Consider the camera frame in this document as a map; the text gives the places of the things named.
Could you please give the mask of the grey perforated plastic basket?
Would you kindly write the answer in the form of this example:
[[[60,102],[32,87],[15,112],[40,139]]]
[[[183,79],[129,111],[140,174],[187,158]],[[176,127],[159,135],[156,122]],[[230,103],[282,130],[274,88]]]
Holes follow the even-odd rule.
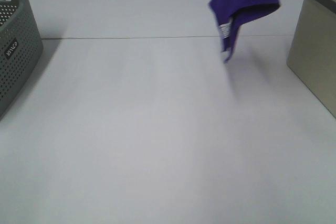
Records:
[[[1,1],[1,115],[25,85],[42,52],[29,0]]]

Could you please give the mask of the beige fabric storage bin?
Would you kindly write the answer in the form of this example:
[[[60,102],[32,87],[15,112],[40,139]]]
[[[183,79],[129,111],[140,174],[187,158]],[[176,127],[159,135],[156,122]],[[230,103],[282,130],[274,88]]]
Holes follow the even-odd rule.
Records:
[[[303,0],[287,66],[335,115],[335,0]]]

